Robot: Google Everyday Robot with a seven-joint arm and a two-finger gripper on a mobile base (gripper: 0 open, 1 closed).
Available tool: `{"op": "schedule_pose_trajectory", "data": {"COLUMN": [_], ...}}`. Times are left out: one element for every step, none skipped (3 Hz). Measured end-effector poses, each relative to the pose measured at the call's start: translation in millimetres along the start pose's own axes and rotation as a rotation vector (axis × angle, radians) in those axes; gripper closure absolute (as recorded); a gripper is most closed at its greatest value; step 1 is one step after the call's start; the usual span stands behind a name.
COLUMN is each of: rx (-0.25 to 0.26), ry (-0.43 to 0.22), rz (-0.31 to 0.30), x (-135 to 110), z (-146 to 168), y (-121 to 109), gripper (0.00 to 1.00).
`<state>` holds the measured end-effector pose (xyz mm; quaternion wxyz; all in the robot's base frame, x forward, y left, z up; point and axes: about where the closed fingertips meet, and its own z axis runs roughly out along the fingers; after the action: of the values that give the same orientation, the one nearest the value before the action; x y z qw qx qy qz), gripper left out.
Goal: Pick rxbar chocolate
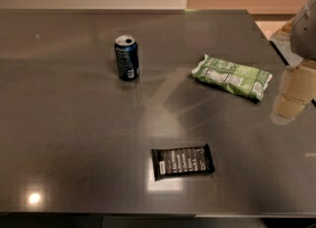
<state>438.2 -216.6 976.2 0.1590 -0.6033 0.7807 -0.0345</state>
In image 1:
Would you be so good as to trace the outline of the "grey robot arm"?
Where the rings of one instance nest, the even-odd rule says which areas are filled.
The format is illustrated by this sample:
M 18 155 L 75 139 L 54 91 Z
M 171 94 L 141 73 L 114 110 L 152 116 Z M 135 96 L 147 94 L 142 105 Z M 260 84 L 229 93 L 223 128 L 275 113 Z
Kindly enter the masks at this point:
M 316 0 L 308 0 L 271 43 L 285 64 L 271 120 L 286 125 L 316 99 Z

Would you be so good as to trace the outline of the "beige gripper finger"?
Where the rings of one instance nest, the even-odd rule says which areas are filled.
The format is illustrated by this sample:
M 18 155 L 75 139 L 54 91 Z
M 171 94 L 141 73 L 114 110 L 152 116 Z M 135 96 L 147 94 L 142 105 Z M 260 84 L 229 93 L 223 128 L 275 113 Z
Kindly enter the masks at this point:
M 276 125 L 290 123 L 315 98 L 316 69 L 303 64 L 286 67 L 273 104 L 271 121 Z

